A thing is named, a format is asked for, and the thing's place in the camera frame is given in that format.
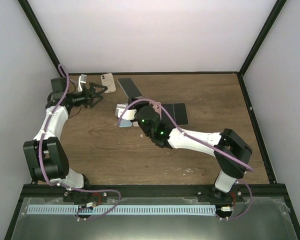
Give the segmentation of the black screen phone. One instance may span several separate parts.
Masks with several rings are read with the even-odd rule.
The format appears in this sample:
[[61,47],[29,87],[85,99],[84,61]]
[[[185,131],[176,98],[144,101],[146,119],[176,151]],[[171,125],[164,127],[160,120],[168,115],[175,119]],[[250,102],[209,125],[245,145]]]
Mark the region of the black screen phone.
[[[168,114],[173,119],[175,119],[174,105],[172,103],[164,103],[164,104],[162,104],[162,107],[168,112]],[[162,120],[170,119],[163,109],[161,110],[161,117],[162,117]]]

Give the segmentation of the blue cased phone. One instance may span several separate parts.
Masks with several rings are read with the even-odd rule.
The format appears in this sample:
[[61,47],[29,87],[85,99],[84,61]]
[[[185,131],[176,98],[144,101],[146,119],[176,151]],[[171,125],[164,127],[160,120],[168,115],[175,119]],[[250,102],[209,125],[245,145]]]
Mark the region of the blue cased phone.
[[129,128],[133,125],[133,123],[130,120],[121,119],[119,123],[120,128]]

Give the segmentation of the green phone from beige case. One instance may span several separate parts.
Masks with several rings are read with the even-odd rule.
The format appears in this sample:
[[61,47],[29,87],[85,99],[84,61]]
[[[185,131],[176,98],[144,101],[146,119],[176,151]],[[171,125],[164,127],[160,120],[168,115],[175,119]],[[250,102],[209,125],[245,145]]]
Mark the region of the green phone from beige case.
[[185,103],[174,103],[174,117],[178,126],[185,126],[189,124],[187,108]]

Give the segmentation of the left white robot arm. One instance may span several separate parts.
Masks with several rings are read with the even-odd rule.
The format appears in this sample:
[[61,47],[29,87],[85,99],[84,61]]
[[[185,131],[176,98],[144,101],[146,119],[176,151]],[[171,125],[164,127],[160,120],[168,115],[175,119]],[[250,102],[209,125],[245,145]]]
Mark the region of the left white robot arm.
[[75,189],[75,197],[87,202],[92,196],[89,180],[70,168],[60,137],[72,108],[95,107],[108,88],[91,82],[88,87],[81,84],[77,92],[66,92],[70,84],[65,77],[53,78],[50,82],[52,92],[47,98],[43,124],[37,135],[23,144],[29,173],[35,182],[63,186],[70,191]]

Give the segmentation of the silver phone from blue case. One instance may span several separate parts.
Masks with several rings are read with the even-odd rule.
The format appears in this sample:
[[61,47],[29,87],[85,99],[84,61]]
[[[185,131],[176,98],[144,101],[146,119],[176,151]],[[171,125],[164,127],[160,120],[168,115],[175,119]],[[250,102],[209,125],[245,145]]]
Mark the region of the silver phone from blue case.
[[136,84],[133,82],[131,78],[119,78],[118,83],[123,89],[127,98],[141,98],[142,93],[137,88]]

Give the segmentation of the pink phone case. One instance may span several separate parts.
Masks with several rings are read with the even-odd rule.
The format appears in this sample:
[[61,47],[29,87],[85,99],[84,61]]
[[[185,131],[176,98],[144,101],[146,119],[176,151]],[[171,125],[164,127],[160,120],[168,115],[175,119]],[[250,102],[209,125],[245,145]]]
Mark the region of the pink phone case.
[[160,102],[150,102],[150,118],[152,120],[162,120],[162,109]]

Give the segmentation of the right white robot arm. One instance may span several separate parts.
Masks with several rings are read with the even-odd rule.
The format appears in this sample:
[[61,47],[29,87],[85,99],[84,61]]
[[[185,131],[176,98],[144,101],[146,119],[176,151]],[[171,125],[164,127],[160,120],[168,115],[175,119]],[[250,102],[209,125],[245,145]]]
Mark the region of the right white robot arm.
[[144,134],[160,148],[186,149],[214,157],[220,172],[211,189],[213,198],[219,202],[230,196],[237,180],[250,171],[248,164],[252,148],[232,129],[223,132],[198,132],[164,123],[151,106],[136,111],[135,120]]

